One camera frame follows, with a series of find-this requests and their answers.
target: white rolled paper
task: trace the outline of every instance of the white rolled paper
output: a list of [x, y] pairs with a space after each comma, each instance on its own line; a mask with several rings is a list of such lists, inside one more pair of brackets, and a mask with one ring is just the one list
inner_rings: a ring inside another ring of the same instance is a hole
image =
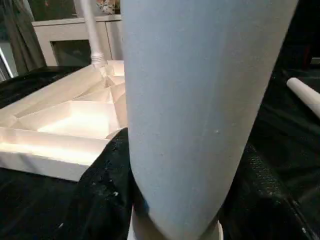
[[[203, 236], [229, 191], [296, 4], [121, 3], [130, 159], [145, 200], [138, 240]], [[163, 236], [143, 235], [151, 231], [145, 218]]]
[[320, 119], [320, 94], [295, 77], [290, 78], [286, 85]]

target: white base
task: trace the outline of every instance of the white base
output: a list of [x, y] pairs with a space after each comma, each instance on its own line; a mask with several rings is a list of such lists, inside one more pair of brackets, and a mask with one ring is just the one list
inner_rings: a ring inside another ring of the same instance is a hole
[[[128, 237], [127, 240], [164, 240], [164, 239], [159, 239], [155, 236], [149, 236], [149, 238], [146, 239], [139, 239], [135, 236], [135, 231], [134, 231], [134, 227], [133, 227], [133, 217], [131, 216], [131, 221], [130, 221], [130, 227], [129, 227], [129, 233], [128, 233]], [[220, 222], [217, 222], [217, 225], [215, 226], [212, 234], [206, 235], [204, 237], [202, 237], [200, 240], [224, 240], [224, 231], [222, 228], [222, 225], [220, 224]]]

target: black fabric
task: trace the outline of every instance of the black fabric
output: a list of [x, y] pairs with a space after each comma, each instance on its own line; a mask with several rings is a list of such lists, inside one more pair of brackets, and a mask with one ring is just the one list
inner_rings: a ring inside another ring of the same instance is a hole
[[275, 72], [222, 209], [227, 239], [319, 239], [320, 120], [286, 86], [320, 92], [320, 71]]
[[75, 187], [75, 182], [1, 168], [0, 239], [48, 237], [62, 223]]

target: cabinet door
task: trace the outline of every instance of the cabinet door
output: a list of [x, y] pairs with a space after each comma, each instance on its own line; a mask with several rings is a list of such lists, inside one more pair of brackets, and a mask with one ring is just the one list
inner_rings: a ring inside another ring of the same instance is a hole
[[112, 60], [123, 60], [123, 31], [121, 21], [105, 23], [108, 33]]
[[[111, 60], [112, 58], [106, 25], [104, 22], [97, 22], [96, 26], [102, 44], [104, 57], [106, 60]], [[76, 47], [83, 44], [83, 42], [79, 40], [89, 39], [85, 23], [35, 26], [34, 30], [48, 66], [58, 66], [61, 64], [72, 65], [72, 63], [75, 63], [75, 61], [71, 61], [70, 64], [59, 62], [61, 56], [65, 56], [63, 59], [72, 59], [77, 58], [77, 56], [80, 55], [87, 55], [83, 56], [83, 59], [90, 59], [90, 51], [87, 51], [87, 47], [83, 48], [83, 51], [81, 50], [81, 47], [79, 47], [79, 50], [75, 49], [74, 52], [76, 54], [74, 55], [70, 54], [71, 50], [63, 50], [72, 44], [73, 41], [74, 46]]]

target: white pole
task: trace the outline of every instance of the white pole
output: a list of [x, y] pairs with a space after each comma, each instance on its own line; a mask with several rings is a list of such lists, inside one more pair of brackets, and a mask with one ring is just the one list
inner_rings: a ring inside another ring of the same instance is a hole
[[144, 197], [135, 203], [136, 239], [203, 236], [229, 191], [296, 5], [121, 3], [130, 160]]
[[102, 52], [101, 43], [97, 32], [96, 20], [90, 1], [91, 0], [81, 0], [81, 7], [86, 29], [89, 35], [92, 64], [95, 67], [100, 68], [107, 64], [107, 61], [105, 60], [105, 56]]
[[295, 77], [290, 78], [286, 84], [320, 119], [320, 94]]

